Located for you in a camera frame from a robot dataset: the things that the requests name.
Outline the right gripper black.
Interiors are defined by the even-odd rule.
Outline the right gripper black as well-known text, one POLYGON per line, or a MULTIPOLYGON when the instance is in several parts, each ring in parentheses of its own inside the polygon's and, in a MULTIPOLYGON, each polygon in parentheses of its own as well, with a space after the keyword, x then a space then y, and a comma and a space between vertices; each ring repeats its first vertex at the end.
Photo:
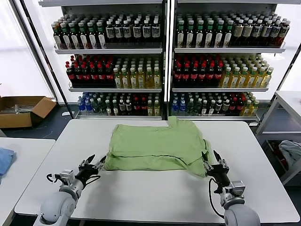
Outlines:
POLYGON ((211 176, 215 179, 218 188, 221 189, 223 187, 230 185, 230 180, 228 178, 229 167, 221 156, 213 150, 214 156, 219 164, 211 165, 211 156, 209 152, 202 152, 202 160, 205 168, 205 172, 208 176, 211 176))

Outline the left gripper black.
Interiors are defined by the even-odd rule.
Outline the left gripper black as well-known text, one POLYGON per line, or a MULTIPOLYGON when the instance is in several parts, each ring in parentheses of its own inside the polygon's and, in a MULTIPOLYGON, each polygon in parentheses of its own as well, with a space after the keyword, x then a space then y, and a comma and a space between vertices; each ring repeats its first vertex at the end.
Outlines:
POLYGON ((75 176, 75 179, 79 180, 83 186, 91 184, 92 182, 99 179, 99 170, 101 170, 104 166, 106 155, 99 160, 94 161, 92 164, 92 160, 95 155, 89 156, 86 160, 83 160, 79 165, 79 172, 75 176))

